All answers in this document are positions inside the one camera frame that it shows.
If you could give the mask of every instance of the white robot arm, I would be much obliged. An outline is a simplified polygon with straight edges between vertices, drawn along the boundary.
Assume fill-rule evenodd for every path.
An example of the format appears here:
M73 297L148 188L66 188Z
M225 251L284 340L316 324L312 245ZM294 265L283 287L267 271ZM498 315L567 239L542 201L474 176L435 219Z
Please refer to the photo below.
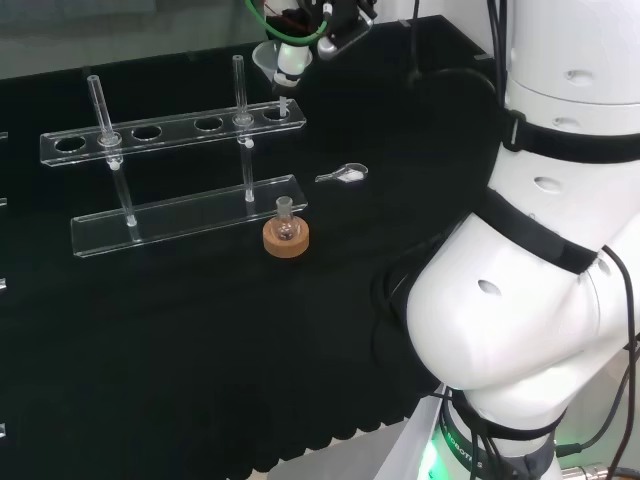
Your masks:
M609 245L640 285L640 3L513 3L506 107L522 115L506 143L513 147L525 122L540 136L517 152L503 145L489 189L562 239L600 253L585 271L569 271L472 213L415 282L407 325L423 363L464 390L480 417L530 431L557 421L629 342L623 277L601 250ZM567 148L565 139L597 152ZM455 409L451 417L470 440ZM468 478L450 437L436 437L449 478ZM548 441L496 444L504 457L526 458ZM556 460L538 473L562 478Z

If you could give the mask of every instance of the robot end effector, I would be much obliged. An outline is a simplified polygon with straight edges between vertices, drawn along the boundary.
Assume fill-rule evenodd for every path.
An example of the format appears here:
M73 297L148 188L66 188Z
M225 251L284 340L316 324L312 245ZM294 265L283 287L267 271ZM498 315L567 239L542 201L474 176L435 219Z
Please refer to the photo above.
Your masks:
M303 73L311 64L310 46L314 42L317 42L318 57L331 60L366 35L377 16L373 8L376 0L294 1L297 8L288 8L281 15L267 17L267 23L272 27L267 28L270 37L282 41L273 75L274 92L281 96L293 96ZM319 27L315 33L300 36L300 26L312 31L310 27L316 25Z

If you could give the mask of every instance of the black strap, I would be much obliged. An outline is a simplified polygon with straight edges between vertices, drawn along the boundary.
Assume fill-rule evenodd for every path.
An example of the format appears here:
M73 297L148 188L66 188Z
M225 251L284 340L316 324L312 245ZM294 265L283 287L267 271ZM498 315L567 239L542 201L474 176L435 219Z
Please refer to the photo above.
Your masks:
M564 418L566 410L560 415L555 422L546 427L539 428L537 430L515 430L513 428L505 427L497 423L491 422L482 418L478 413L469 405L464 393L460 390L452 391L453 408L456 409L458 415L471 431L483 430L491 438L501 438L503 440L513 440L516 442L526 442L529 440L535 440L536 438L542 438L551 434L560 425L560 422Z
M626 163L640 159L640 134L581 135L539 127L515 110L505 110L502 144L512 152L527 152L576 163Z
M498 192L487 188L474 213L491 228L538 258L579 275L598 254L540 225L511 205Z

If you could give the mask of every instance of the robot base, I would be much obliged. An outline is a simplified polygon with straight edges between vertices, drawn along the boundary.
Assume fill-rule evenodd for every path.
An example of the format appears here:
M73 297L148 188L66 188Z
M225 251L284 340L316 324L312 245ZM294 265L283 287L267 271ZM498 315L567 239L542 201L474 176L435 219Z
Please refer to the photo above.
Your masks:
M453 456L442 430L438 426L431 441L433 449L427 452L430 469L428 478L431 480L467 480L469 471ZM541 480L561 480L562 471L556 458L541 477Z

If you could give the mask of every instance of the black fabric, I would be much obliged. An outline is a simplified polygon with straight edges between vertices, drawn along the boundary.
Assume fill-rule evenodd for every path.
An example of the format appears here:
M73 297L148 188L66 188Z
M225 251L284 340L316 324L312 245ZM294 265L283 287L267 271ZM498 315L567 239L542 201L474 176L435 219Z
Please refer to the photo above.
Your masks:
M513 428L505 427L504 425L499 425L490 420L486 420L480 417L468 404L467 399L462 391L452 390L451 395L457 403L453 404L453 408L456 409L462 421L471 430L476 430L481 424L482 430L486 432L489 437L501 438L503 440L526 442L529 440L535 440L536 438L544 437L545 435L549 435L556 428L558 428L558 425L560 425L560 422L562 421L566 413L564 412L556 421L554 421L550 425L547 425L546 427L538 428L537 430L515 430Z
M108 167L39 163L39 136L95 125L86 76L114 122L234 104L231 57L253 45L0 82L0 442L6 480L243 479L411 414L437 382L387 323L373 272L442 231L482 195L500 113L473 76L406 88L409 29L380 25L316 62L296 133L256 137L256 180L293 173L309 202L309 250L271 258L257 222L74 258L69 220L117 206ZM421 70L473 67L441 18L420 22ZM271 98L247 64L249 101ZM347 162L359 184L314 183ZM236 142L125 159L136 204L236 185Z
M529 253L576 275L586 271L598 256L597 252L570 242L539 224L490 188L474 213Z
M561 132L527 122L515 110L505 110L502 144L512 152L527 152L576 163L610 164L640 159L640 134L621 136Z

